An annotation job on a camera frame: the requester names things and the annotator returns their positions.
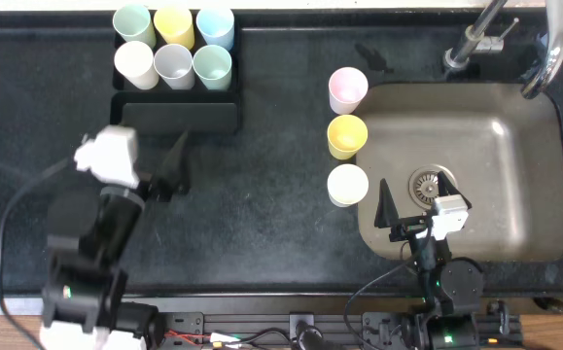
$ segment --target sink basin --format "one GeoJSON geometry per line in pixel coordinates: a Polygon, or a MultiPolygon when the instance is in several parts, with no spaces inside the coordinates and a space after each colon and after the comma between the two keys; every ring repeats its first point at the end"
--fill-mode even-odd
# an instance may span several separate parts
{"type": "Polygon", "coordinates": [[[369,178],[358,217],[376,254],[399,259],[402,245],[373,225],[380,179],[408,217],[430,207],[435,174],[444,170],[473,205],[463,230],[447,236],[454,256],[529,262],[563,255],[560,123],[546,95],[526,100],[520,88],[400,84],[368,92],[354,113],[369,130],[357,154],[369,178]]]}

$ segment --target blue cup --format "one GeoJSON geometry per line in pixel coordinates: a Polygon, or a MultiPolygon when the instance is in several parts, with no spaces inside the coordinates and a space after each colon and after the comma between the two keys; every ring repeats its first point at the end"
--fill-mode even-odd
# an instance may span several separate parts
{"type": "Polygon", "coordinates": [[[233,47],[233,23],[230,9],[202,9],[196,16],[196,27],[205,42],[228,51],[233,47]]]}

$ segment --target black countertop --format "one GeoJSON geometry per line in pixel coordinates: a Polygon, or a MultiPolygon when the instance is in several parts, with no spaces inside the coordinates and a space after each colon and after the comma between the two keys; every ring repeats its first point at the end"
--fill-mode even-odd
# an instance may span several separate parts
{"type": "MultiPolygon", "coordinates": [[[[334,112],[327,82],[354,66],[371,86],[390,82],[510,82],[536,57],[542,11],[521,18],[500,54],[475,56],[468,73],[447,77],[442,53],[477,12],[408,11],[241,13],[242,128],[235,135],[196,135],[186,197],[150,203],[123,255],[128,292],[197,293],[354,291],[397,262],[364,243],[357,208],[337,209],[326,179],[338,165],[327,148],[334,112]]],[[[0,215],[33,174],[72,156],[83,134],[108,123],[114,32],[110,14],[0,14],[0,215]]],[[[563,66],[547,91],[560,111],[563,66]]],[[[170,140],[141,140],[140,162],[153,169],[170,140]]],[[[99,189],[90,175],[59,175],[14,211],[7,232],[5,286],[36,295],[49,253],[44,219],[60,193],[99,189]]],[[[483,262],[490,296],[563,295],[556,262],[483,262]]],[[[407,273],[375,289],[417,295],[407,273]]]]}

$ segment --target white wall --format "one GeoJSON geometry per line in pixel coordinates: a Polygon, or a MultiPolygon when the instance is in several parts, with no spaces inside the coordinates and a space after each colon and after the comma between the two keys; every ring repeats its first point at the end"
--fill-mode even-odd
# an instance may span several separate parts
{"type": "MultiPolygon", "coordinates": [[[[0,11],[115,10],[143,3],[152,9],[181,1],[191,9],[459,8],[484,7],[490,0],[0,0],[0,11]]],[[[545,0],[510,0],[508,7],[544,6],[545,0]]]]}

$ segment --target yellow cup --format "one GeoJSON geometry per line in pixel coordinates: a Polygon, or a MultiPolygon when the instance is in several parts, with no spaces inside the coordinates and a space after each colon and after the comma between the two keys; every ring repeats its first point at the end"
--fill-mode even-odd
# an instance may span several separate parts
{"type": "Polygon", "coordinates": [[[327,137],[331,155],[345,160],[354,156],[366,144],[368,127],[355,116],[343,115],[333,119],[329,124],[327,137]]]}
{"type": "Polygon", "coordinates": [[[179,44],[188,50],[193,48],[193,14],[188,8],[167,6],[157,10],[154,25],[167,44],[179,44]]]}

